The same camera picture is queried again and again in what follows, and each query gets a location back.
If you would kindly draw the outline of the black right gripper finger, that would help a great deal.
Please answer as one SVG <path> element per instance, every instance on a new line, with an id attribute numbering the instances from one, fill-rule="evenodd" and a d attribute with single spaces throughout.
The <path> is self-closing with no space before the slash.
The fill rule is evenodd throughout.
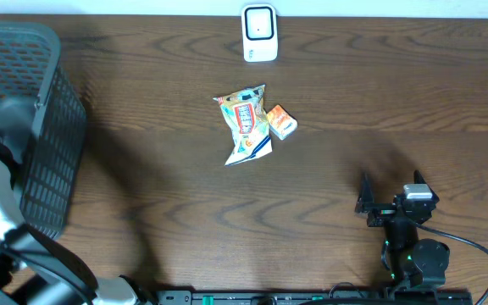
<path id="1" fill-rule="evenodd" d="M 413 187 L 413 197 L 433 197 L 434 192 L 426 183 L 422 174 L 415 170 L 413 172 L 413 180 L 414 180 L 414 187 Z"/>
<path id="2" fill-rule="evenodd" d="M 374 193 L 366 173 L 362 174 L 358 199 L 354 208 L 357 214 L 366 214 L 374 207 Z"/>

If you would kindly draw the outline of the orange tissue pack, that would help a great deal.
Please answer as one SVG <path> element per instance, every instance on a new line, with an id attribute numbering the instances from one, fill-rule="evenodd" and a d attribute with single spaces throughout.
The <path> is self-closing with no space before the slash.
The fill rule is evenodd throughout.
<path id="1" fill-rule="evenodd" d="M 298 127 L 297 121 L 280 105 L 274 106 L 267 113 L 267 120 L 269 128 L 280 140 L 285 140 Z"/>

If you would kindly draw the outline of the yellow red snack bag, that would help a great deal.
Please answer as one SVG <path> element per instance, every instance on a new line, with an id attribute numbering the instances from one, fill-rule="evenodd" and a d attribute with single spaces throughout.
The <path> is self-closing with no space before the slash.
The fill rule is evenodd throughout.
<path id="1" fill-rule="evenodd" d="M 263 108 L 265 84 L 214 97 L 230 127 L 234 148 L 225 161 L 232 166 L 261 158 L 272 152 L 269 122 Z"/>

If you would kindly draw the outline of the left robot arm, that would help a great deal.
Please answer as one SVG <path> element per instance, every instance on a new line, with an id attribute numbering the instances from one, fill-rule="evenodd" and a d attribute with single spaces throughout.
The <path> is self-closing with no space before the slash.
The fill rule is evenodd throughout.
<path id="1" fill-rule="evenodd" d="M 121 275 L 98 279 L 71 251 L 25 222 L 13 192 L 10 151 L 0 142 L 0 304 L 154 304 Z"/>

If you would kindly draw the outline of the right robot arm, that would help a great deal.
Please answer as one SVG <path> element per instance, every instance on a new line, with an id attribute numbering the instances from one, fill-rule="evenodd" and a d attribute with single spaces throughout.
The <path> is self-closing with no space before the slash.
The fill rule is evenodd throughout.
<path id="1" fill-rule="evenodd" d="M 374 200 L 372 183 L 367 175 L 362 177 L 355 212 L 367 217 L 367 226 L 381 227 L 385 232 L 381 261 L 393 280 L 384 289 L 385 298 L 406 301 L 430 297 L 438 301 L 436 291 L 446 283 L 450 249 L 418 234 L 419 226 L 431 218 L 438 202 L 439 197 L 418 171 L 413 173 L 413 182 L 387 203 Z"/>

